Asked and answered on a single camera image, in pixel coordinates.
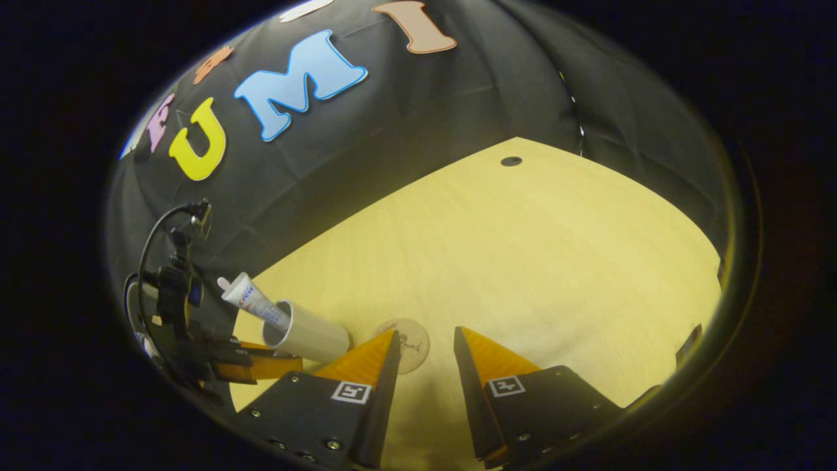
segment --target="toothpaste tube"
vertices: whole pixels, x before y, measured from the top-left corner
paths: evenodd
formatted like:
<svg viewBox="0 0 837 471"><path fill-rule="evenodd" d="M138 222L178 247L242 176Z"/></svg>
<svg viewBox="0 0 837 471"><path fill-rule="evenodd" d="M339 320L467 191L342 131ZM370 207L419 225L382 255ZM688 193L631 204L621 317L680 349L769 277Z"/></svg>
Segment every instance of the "toothpaste tube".
<svg viewBox="0 0 837 471"><path fill-rule="evenodd" d="M272 323L283 332L290 327L290 315L283 313L254 284L247 273L241 272L233 282L225 278L218 279L223 289L221 298L227 303L243 309L255 317Z"/></svg>

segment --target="foam letter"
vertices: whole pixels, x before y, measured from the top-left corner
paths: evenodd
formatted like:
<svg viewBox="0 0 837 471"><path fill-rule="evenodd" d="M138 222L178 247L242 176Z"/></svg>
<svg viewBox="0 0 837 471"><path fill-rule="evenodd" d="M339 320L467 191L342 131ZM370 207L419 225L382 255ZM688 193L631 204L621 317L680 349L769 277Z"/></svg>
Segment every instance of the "foam letter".
<svg viewBox="0 0 837 471"><path fill-rule="evenodd" d="M198 70L195 70L195 80L193 80L192 83L194 85L201 83L201 80L209 75L209 72L212 72L212 69L214 69L216 65L227 59L232 53L233 48L229 46L223 46L221 49L215 51L208 59L204 60L203 64L198 67Z"/></svg>
<svg viewBox="0 0 837 471"><path fill-rule="evenodd" d="M203 157L198 157L189 141L186 140L188 133L184 127L177 133L168 148L169 157L174 157L180 168L192 180L203 180L212 174L213 170L221 163L223 151L227 148L227 136L223 133L223 127L212 112L213 98L209 97L198 106L190 122L196 122L209 140L209 150Z"/></svg>
<svg viewBox="0 0 837 471"><path fill-rule="evenodd" d="M262 125L261 137L271 141L289 125L290 115L278 112L271 102L291 110L308 111L308 84L314 81L314 97L327 100L365 79L366 69L349 64L329 41L331 30L320 31L301 40L290 50L288 73L259 70L235 89L235 98L244 98Z"/></svg>
<svg viewBox="0 0 837 471"><path fill-rule="evenodd" d="M151 115L151 119L148 120L148 126L146 129L148 130L148 137L151 139L151 153L154 153L154 150L157 149L157 144L160 143L160 139L164 132L166 132L166 127L161 126L166 119L168 119L168 104L174 100L174 94L167 96L165 100L162 101L162 104L157 111L154 111L154 114Z"/></svg>
<svg viewBox="0 0 837 471"><path fill-rule="evenodd" d="M378 5L372 11L386 13L398 23L410 38L407 50L413 54L429 54L454 48L456 41L439 31L423 7L424 3L421 2L391 2Z"/></svg>

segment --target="coaster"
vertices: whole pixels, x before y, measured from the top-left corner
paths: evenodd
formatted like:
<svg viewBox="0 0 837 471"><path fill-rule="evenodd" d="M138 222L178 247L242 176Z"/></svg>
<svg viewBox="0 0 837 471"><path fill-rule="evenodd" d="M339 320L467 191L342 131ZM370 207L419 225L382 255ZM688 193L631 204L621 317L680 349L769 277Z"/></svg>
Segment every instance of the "coaster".
<svg viewBox="0 0 837 471"><path fill-rule="evenodd" d="M409 373L421 366L430 351L430 337L427 335L427 330L411 318L394 318L379 325L372 336L377 337L390 329L398 331L398 343L401 346L398 374Z"/></svg>

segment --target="white cup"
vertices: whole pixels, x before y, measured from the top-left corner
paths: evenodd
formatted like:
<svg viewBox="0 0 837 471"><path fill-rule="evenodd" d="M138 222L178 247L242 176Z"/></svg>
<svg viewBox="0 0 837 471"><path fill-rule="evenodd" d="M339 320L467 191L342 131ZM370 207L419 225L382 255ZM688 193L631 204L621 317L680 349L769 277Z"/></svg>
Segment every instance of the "white cup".
<svg viewBox="0 0 837 471"><path fill-rule="evenodd" d="M271 349L321 363L331 363L349 350L349 333L342 326L288 300L277 301L276 306L290 315L290 327L285 334L272 323L262 324L262 340Z"/></svg>

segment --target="wooden table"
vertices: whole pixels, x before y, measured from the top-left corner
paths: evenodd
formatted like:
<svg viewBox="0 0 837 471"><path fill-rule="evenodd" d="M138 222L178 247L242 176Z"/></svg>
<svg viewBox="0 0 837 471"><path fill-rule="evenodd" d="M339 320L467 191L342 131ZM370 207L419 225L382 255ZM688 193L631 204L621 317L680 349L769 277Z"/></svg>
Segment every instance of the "wooden table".
<svg viewBox="0 0 837 471"><path fill-rule="evenodd" d="M509 156L522 162L501 165ZM697 324L706 330L721 294L718 263L703 233L660 196L513 138L379 200L254 282L345 326L356 344L389 318L420 322L429 355L398 377L383 467L477 470L455 326L542 368L566 365L627 406L671 375ZM259 320L239 312L234 335L261 343ZM232 384L236 410L273 383Z"/></svg>

